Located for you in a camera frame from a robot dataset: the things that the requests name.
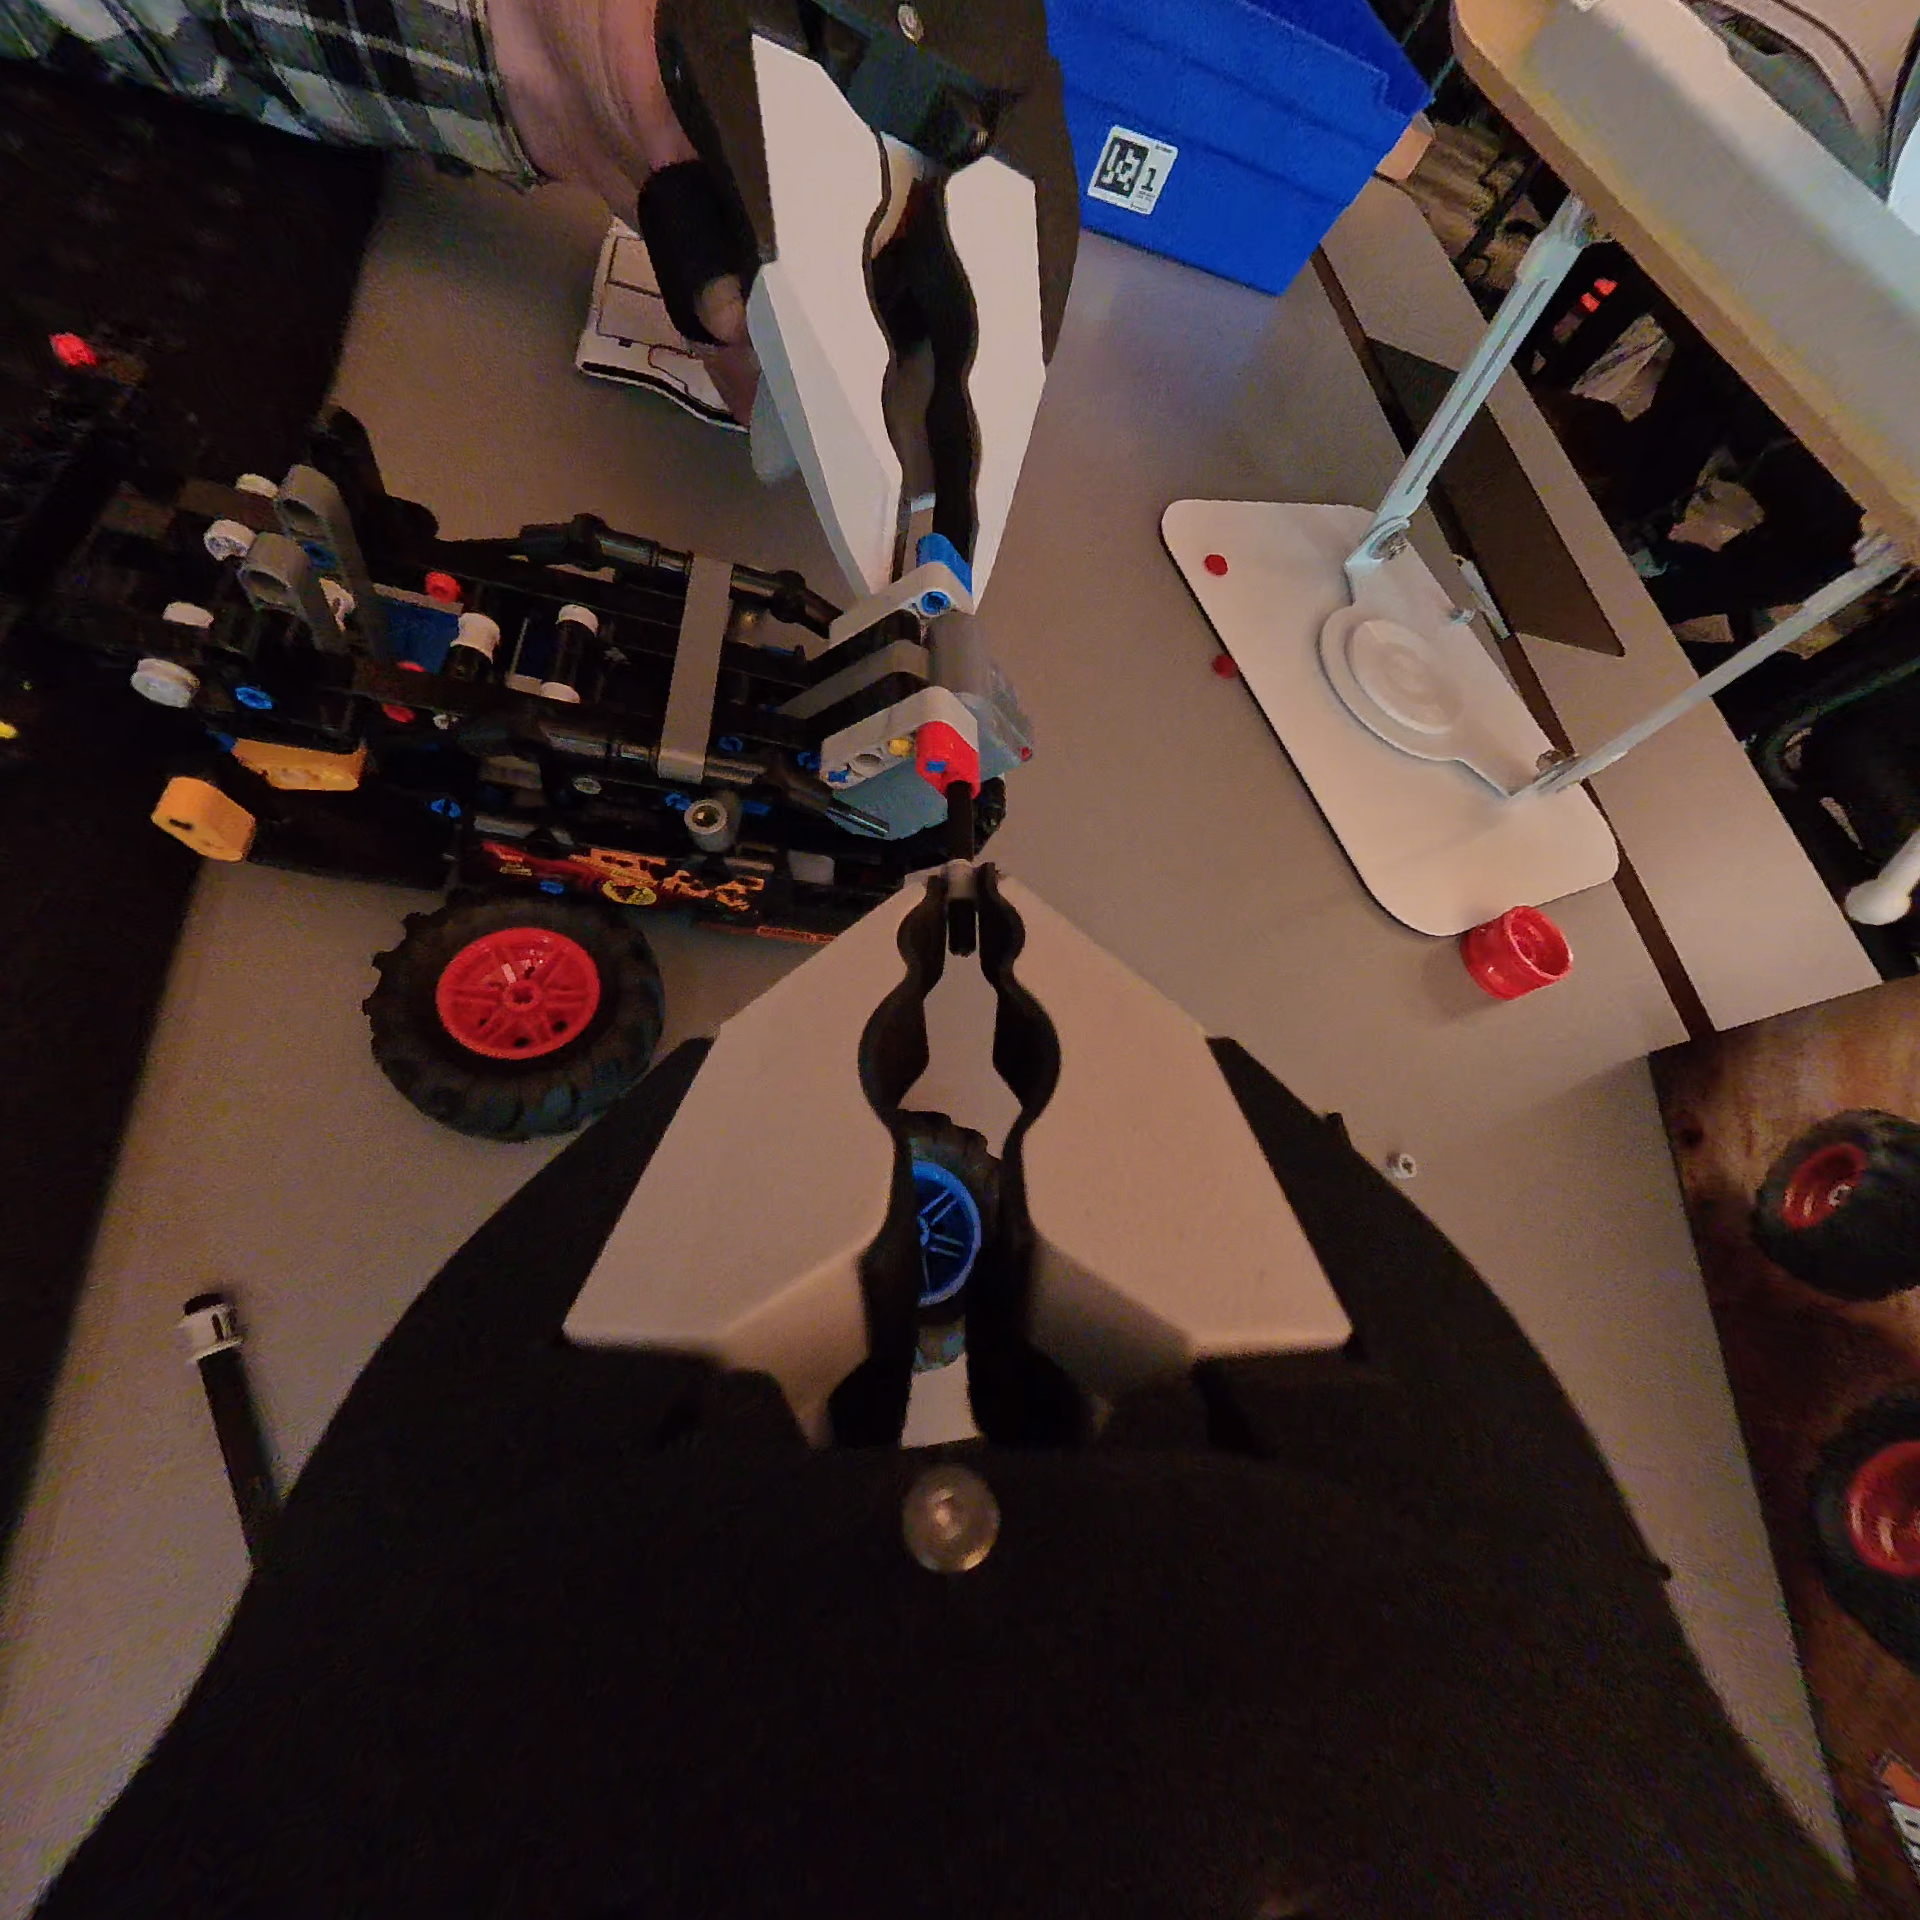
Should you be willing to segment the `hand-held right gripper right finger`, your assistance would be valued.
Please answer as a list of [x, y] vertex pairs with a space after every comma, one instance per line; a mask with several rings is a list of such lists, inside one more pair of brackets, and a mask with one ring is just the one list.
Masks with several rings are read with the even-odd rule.
[[1350, 1316], [1204, 1028], [1017, 880], [977, 901], [1016, 1100], [969, 1284], [984, 1436], [1069, 1448], [1203, 1364], [1342, 1355]]

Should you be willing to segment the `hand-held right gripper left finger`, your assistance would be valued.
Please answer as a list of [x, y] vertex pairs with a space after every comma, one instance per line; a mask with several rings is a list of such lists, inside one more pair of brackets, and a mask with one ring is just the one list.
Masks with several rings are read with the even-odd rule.
[[901, 1109], [930, 987], [926, 880], [724, 1023], [568, 1340], [765, 1373], [808, 1437], [896, 1448], [922, 1298]]

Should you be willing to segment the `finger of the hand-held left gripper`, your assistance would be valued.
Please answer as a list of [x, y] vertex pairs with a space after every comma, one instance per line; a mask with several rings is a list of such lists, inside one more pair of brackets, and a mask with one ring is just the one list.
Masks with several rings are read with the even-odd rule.
[[933, 209], [933, 531], [995, 564], [1044, 389], [1036, 185], [1001, 160]]
[[872, 129], [805, 52], [754, 37], [752, 73], [776, 227], [749, 298], [752, 346], [830, 549], [866, 596], [898, 575], [907, 481], [874, 251], [930, 160]]

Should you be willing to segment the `black toy wheel blue rim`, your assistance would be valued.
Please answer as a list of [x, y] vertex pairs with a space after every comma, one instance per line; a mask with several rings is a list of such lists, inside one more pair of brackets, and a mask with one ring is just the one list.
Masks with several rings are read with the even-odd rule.
[[915, 1178], [922, 1284], [915, 1372], [964, 1355], [969, 1289], [996, 1232], [998, 1161], [987, 1138], [941, 1111], [902, 1111]]

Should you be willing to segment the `black toy wheel red rim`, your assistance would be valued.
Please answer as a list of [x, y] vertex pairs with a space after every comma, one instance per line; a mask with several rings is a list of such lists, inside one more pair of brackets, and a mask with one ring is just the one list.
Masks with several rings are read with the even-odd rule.
[[421, 1116], [526, 1144], [584, 1130], [644, 1080], [666, 987], [611, 908], [466, 898], [403, 923], [363, 1010], [376, 1065]]

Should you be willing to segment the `toy brick monster truck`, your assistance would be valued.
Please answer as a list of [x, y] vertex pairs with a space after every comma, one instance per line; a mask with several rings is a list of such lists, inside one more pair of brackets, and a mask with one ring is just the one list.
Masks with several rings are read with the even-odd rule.
[[798, 571], [579, 514], [445, 540], [331, 408], [281, 481], [137, 457], [85, 380], [5, 440], [5, 634], [158, 712], [153, 825], [204, 859], [822, 944], [1003, 816], [1034, 727], [933, 639], [956, 577], [865, 627]]

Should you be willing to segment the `person's left forearm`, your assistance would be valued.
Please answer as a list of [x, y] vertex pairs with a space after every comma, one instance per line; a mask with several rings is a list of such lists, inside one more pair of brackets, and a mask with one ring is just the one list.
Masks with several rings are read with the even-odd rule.
[[329, 146], [542, 180], [483, 3], [5, 3], [2, 57]]

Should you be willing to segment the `grey desk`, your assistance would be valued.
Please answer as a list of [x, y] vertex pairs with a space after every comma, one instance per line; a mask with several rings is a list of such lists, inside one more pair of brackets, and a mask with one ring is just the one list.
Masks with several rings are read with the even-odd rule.
[[[398, 170], [338, 400], [452, 536], [595, 512], [840, 593], [805, 490], [742, 440], [570, 363], [606, 212]], [[1616, 888], [1573, 979], [1492, 1001], [1386, 916], [1162, 541], [1182, 496], [1370, 504], [1398, 466], [1313, 277], [1283, 300], [1090, 237], [984, 603], [1037, 727], [1001, 865], [1253, 1051], [1492, 1283], [1608, 1455], [1729, 1714], [1844, 1847], [1645, 1056], [1677, 1033]], [[419, 893], [197, 879], [5, 1581], [5, 1916], [28, 1916], [198, 1676], [249, 1568], [177, 1332], [229, 1291], [299, 1475], [419, 1289], [553, 1144], [414, 1113], [361, 1000]]]

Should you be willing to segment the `person's left hand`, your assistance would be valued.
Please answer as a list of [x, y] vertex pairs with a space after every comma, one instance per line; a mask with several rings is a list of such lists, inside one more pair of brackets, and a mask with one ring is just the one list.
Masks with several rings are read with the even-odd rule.
[[637, 217], [668, 315], [745, 425], [760, 389], [745, 253], [668, 96], [656, 17], [656, 3], [490, 3], [486, 43], [529, 162]]

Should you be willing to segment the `white sticker sheet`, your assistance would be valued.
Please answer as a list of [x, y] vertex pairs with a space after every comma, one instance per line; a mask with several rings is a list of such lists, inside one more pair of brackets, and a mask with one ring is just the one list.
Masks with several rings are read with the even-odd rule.
[[745, 434], [713, 380], [713, 351], [672, 322], [640, 233], [613, 221], [600, 248], [573, 368], [626, 392], [652, 394], [681, 411]]

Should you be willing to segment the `blue storage bin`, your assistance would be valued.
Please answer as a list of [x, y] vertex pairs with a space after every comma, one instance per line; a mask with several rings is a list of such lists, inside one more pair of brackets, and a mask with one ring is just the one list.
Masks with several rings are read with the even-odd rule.
[[1086, 233], [1283, 296], [1429, 105], [1364, 3], [1046, 3]]

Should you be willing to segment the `white base metal stand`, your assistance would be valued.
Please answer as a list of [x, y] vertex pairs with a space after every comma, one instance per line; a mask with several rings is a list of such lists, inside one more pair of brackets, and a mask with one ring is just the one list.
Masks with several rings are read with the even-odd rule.
[[[1417, 537], [1445, 459], [1593, 241], [1568, 200], [1456, 373], [1384, 504], [1172, 500], [1162, 537], [1364, 889], [1430, 937], [1611, 880], [1586, 781], [1908, 568], [1884, 536], [1787, 623], [1584, 754], [1558, 754], [1497, 658], [1475, 579]], [[1228, 579], [1204, 556], [1230, 560]]]

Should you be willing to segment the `printed toy truck box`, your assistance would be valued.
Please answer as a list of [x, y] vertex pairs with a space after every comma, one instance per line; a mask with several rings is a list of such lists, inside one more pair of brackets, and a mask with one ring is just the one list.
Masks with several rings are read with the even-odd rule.
[[1917, 1916], [1917, 983], [1653, 1058], [1841, 1829]]

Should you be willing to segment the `black axle with grey bushing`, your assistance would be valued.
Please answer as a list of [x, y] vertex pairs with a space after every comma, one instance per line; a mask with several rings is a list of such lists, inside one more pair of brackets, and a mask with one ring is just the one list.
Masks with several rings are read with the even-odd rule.
[[272, 1548], [281, 1497], [238, 1309], [227, 1293], [201, 1291], [184, 1304], [179, 1332], [198, 1372], [246, 1560], [256, 1568]]

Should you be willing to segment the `raised white wooden-edged platform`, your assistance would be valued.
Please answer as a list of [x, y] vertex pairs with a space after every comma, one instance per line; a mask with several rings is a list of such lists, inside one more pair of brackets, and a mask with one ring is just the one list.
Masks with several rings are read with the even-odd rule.
[[1684, 5], [1452, 21], [1486, 100], [1915, 563], [1915, 233]]

